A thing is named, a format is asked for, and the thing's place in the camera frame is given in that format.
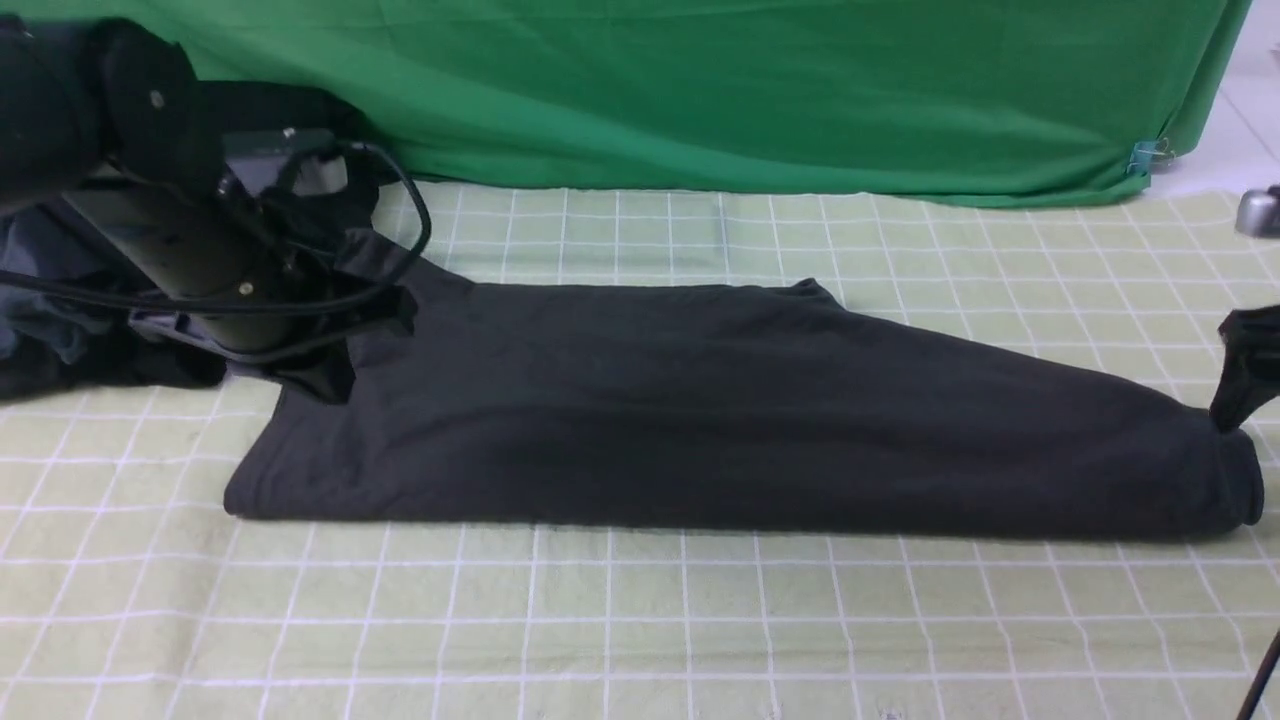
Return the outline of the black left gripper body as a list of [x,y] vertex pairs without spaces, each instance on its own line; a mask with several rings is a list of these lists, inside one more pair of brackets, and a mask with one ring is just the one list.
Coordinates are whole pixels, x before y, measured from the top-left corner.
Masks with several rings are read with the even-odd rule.
[[356,380],[348,338],[375,331],[411,336],[417,309],[407,290],[393,286],[357,307],[317,315],[197,316],[134,310],[129,325],[145,340],[219,357],[237,375],[269,380],[320,404],[342,405]]

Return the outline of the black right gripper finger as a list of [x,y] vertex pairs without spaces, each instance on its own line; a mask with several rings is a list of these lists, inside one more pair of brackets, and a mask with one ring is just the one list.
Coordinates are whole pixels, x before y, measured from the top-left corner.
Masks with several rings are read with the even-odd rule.
[[1230,311],[1219,337],[1224,360],[1210,418],[1229,433],[1279,396],[1279,306]]

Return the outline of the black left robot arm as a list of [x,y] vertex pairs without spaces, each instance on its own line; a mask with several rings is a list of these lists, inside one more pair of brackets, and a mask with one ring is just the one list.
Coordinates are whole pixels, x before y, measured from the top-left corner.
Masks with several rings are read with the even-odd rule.
[[5,14],[3,400],[236,373],[346,402],[351,340],[413,331],[412,258],[344,269],[392,181],[420,252],[420,192],[334,94],[201,81],[124,18]]

